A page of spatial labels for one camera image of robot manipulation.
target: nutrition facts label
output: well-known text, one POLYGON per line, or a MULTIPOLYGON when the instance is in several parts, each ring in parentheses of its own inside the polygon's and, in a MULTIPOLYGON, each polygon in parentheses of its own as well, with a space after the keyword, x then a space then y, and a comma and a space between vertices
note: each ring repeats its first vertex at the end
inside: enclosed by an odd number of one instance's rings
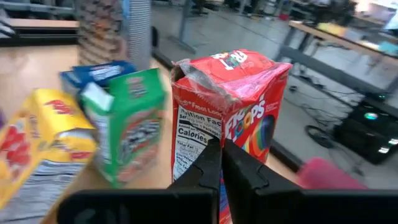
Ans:
POLYGON ((0 223, 40 223, 83 166, 84 163, 42 161, 0 210, 0 223))
POLYGON ((221 120, 178 107, 174 180, 188 169, 213 138, 221 138, 221 120))

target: froot loops box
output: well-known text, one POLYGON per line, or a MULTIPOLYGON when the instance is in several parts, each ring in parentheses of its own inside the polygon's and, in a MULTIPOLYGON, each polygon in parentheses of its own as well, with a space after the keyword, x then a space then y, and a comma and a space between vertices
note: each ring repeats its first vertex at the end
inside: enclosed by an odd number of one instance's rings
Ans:
POLYGON ((0 131, 0 223, 41 223, 93 157, 94 127, 73 98, 35 90, 0 131))
MULTIPOLYGON (((181 60, 172 70, 172 175, 179 178, 210 139, 232 139, 265 162, 291 64, 232 50, 181 60)), ((229 223, 228 199, 220 185, 220 223, 229 223)))

